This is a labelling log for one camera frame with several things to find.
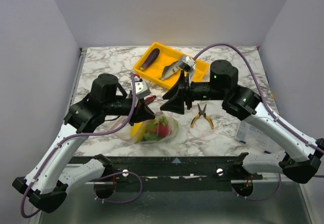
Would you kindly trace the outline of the green cabbage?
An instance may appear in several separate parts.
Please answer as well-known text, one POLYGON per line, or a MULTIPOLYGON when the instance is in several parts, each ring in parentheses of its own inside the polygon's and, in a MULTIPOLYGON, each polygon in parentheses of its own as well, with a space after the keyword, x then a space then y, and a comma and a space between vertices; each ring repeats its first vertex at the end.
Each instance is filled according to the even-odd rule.
POLYGON ((171 126, 171 133, 172 134, 175 134, 178 132, 178 129, 179 129, 179 125, 178 125, 178 122, 177 121, 173 121, 172 122, 172 126, 171 126))

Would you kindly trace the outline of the green celery stalk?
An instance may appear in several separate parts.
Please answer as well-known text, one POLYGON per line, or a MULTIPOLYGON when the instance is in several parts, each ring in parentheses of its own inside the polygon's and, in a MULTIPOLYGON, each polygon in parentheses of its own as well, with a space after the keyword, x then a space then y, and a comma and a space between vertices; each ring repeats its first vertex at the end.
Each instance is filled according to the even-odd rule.
POLYGON ((146 125, 145 133, 143 135, 144 141, 160 141, 162 138, 157 133, 158 123, 150 123, 146 125))

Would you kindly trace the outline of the clear zip top bag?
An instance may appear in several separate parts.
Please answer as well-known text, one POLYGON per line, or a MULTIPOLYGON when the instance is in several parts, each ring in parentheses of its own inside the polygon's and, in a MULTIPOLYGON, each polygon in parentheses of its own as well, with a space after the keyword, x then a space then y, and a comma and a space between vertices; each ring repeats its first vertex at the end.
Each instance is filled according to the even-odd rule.
POLYGON ((173 139, 179 130, 179 123, 170 115, 159 111, 155 119, 135 123, 133 126, 127 124, 114 135, 127 143, 160 143, 173 139))

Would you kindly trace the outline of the red tomato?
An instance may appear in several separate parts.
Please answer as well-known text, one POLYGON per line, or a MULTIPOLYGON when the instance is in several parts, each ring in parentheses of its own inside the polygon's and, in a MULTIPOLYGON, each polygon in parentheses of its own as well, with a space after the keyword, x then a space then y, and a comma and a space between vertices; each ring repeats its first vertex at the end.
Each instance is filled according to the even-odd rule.
POLYGON ((169 136, 172 132, 172 127, 169 124, 158 123, 157 133, 161 138, 169 136))

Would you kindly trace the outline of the yellow squash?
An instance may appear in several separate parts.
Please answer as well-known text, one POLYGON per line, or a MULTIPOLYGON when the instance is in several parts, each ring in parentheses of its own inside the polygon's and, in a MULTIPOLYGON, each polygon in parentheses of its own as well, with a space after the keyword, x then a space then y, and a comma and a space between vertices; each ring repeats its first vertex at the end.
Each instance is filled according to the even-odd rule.
POLYGON ((131 140, 133 143, 139 143, 142 141, 142 138, 144 137, 144 133, 146 131, 146 123, 135 123, 133 127, 131 128, 131 140))

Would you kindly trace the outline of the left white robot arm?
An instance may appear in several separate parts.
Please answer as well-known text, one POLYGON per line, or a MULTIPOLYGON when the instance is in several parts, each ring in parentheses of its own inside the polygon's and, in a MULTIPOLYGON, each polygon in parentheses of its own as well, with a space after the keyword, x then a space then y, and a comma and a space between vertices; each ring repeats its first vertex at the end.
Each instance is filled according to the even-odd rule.
POLYGON ((93 80, 90 92, 72 105, 66 114, 57 138, 40 162, 26 176, 14 179, 12 186, 23 195, 21 215, 26 214, 25 201, 46 213, 52 213, 74 188, 92 180, 106 181, 117 175, 112 162, 102 154, 92 157, 73 171, 66 165, 76 150, 90 136, 105 136, 118 132, 128 123, 155 118, 144 98, 150 94, 148 85, 133 73, 129 94, 112 74, 103 73, 93 80))

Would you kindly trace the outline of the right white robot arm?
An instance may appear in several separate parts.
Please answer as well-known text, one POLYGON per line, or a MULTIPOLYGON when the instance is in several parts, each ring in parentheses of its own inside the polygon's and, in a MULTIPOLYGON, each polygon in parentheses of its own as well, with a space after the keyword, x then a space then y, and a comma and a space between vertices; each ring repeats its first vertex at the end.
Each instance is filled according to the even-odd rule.
POLYGON ((284 174, 297 183, 308 183, 317 173, 323 156, 323 139, 314 139, 287 123, 263 103, 259 94, 238 84, 238 69, 226 60, 213 61, 208 82, 191 82, 183 71, 163 96, 162 111, 184 114, 194 101, 221 100, 222 108, 276 142, 282 151, 265 155, 240 154, 233 174, 245 179, 255 173, 284 174))

